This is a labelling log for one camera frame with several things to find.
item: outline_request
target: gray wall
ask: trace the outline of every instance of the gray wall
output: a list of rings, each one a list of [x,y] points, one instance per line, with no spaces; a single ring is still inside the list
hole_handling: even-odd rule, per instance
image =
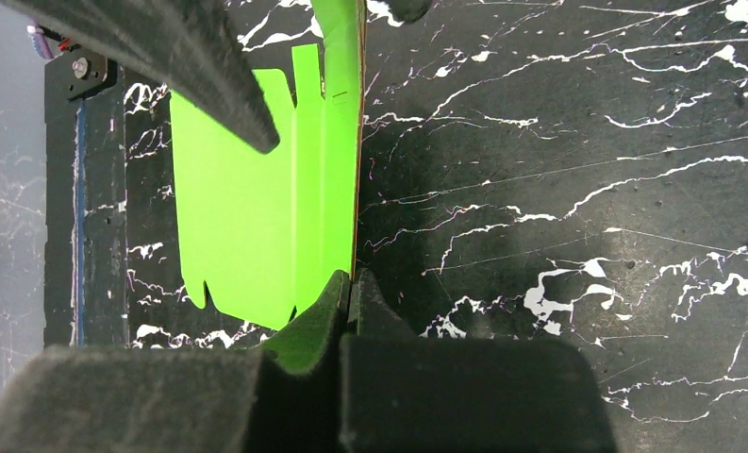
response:
[[[26,18],[0,6],[0,395],[42,348],[43,60]]]

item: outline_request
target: green cardboard sheet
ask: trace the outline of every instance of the green cardboard sheet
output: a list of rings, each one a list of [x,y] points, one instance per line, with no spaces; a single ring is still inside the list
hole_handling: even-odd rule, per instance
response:
[[[252,147],[178,93],[171,98],[181,272],[188,296],[274,329],[354,261],[364,6],[313,0],[318,48],[292,48],[298,106],[285,75],[256,70],[281,137]]]

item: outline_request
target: blue line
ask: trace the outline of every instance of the blue line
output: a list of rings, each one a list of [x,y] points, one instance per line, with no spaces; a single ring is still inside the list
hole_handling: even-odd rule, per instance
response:
[[[75,190],[75,222],[76,222],[76,345],[85,345],[85,102],[76,110],[76,178]]]

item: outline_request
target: black metal bracket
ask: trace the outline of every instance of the black metal bracket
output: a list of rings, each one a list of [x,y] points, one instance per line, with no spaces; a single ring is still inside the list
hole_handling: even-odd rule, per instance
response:
[[[48,64],[61,67],[58,83],[67,90],[69,101],[97,95],[115,85],[118,74],[115,61],[83,47],[66,51]]]

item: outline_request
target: bolt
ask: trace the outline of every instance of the bolt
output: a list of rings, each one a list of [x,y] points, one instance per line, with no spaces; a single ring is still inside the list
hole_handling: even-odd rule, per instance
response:
[[[84,57],[74,61],[71,64],[71,69],[74,70],[74,77],[79,78],[79,79],[85,78],[85,76],[88,74],[89,68],[90,68],[90,63]]]

